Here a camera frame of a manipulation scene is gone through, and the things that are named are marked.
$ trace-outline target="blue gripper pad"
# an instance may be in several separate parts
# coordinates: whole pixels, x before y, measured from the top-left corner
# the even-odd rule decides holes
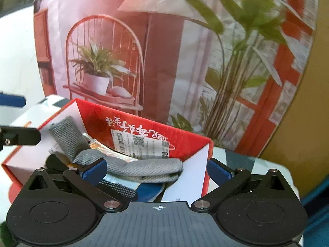
[[[82,179],[96,186],[107,174],[107,162],[104,159],[98,159],[94,163],[80,171]]]
[[[208,161],[207,172],[219,187],[234,176],[234,171],[231,168],[214,158]]]

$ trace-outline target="black object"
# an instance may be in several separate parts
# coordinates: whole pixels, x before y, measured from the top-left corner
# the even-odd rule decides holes
[[[78,170],[55,180],[38,169],[9,209],[7,225],[18,247],[299,246],[307,215],[281,173],[223,170],[232,179],[190,208],[186,202],[123,204]]]
[[[3,146],[35,146],[40,140],[41,134],[36,128],[0,126],[0,151]]]

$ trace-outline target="white sticker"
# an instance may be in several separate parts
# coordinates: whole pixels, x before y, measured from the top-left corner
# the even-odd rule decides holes
[[[106,174],[106,176],[103,179],[106,180],[106,181],[108,181],[108,182],[110,182],[110,183],[120,184],[122,186],[125,186],[125,187],[130,188],[130,189],[133,189],[133,190],[136,190],[139,187],[139,185],[140,185],[139,182],[125,180],[125,179],[122,179],[122,178],[118,178],[116,176],[113,176],[111,174]]]
[[[116,151],[135,159],[159,159],[169,157],[169,142],[128,132],[111,130]]]

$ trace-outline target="potted plant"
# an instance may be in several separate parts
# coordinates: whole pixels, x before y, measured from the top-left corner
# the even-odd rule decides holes
[[[80,58],[70,60],[76,74],[80,73],[85,88],[104,96],[113,88],[113,77],[121,80],[123,74],[136,77],[111,50],[102,48],[92,40],[89,45],[89,48],[78,45]]]

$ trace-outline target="blue rubber pad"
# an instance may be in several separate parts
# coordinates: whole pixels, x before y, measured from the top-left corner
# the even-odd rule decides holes
[[[230,172],[226,171],[224,168],[220,167],[213,161],[208,161],[207,172],[210,178],[220,187],[226,181],[232,179]]]
[[[88,181],[93,186],[96,186],[107,173],[107,162],[105,160],[97,163],[89,170],[83,172],[80,176],[82,179]]]

